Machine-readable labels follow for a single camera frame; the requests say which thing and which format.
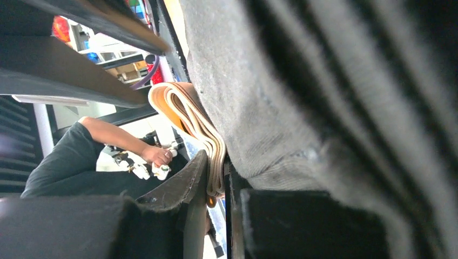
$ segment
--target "dark vent slat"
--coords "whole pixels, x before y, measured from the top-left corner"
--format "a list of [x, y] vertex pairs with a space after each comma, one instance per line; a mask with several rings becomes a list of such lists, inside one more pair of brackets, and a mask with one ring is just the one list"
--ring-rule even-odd
[[2, 132], [2, 133], [3, 132], [8, 132], [8, 133], [16, 135], [18, 137], [29, 139], [31, 141], [35, 141], [36, 140], [36, 138], [34, 136], [32, 136], [31, 134], [25, 134], [25, 133], [17, 131], [16, 129], [13, 129], [13, 128], [10, 128], [10, 127], [6, 127], [4, 125], [0, 125], [0, 132]]
[[3, 113], [5, 116], [11, 116], [11, 118], [17, 118], [23, 122], [29, 122], [29, 118], [27, 118], [26, 116], [21, 115], [15, 111], [12, 111], [2, 106], [0, 106], [0, 113]]
[[28, 126], [27, 124], [23, 124], [23, 123], [20, 123], [20, 122], [17, 122], [15, 120], [12, 120], [10, 118], [7, 118], [5, 116], [2, 116], [0, 115], [0, 120], [2, 121], [2, 123], [5, 123], [7, 122], [9, 125], [13, 125], [13, 126], [17, 126], [23, 130], [27, 130], [27, 131], [31, 131], [32, 128], [30, 126]]
[[10, 108], [14, 111], [19, 111], [22, 113], [28, 112], [26, 108], [21, 106], [21, 103], [18, 103], [9, 96], [0, 96], [0, 105], [5, 108]]
[[43, 158], [32, 104], [0, 96], [0, 198], [19, 196]]

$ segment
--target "purple cable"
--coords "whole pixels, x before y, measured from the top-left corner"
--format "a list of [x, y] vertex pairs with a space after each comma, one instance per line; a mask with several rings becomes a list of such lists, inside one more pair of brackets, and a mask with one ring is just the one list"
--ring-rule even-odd
[[137, 90], [141, 88], [144, 84], [146, 84], [151, 78], [154, 76], [154, 73], [156, 73], [157, 68], [159, 67], [159, 57], [157, 55], [154, 55], [154, 65], [153, 68], [151, 69], [148, 74], [144, 78], [142, 78], [139, 82], [136, 82], [135, 84], [131, 85], [130, 88], [132, 90]]

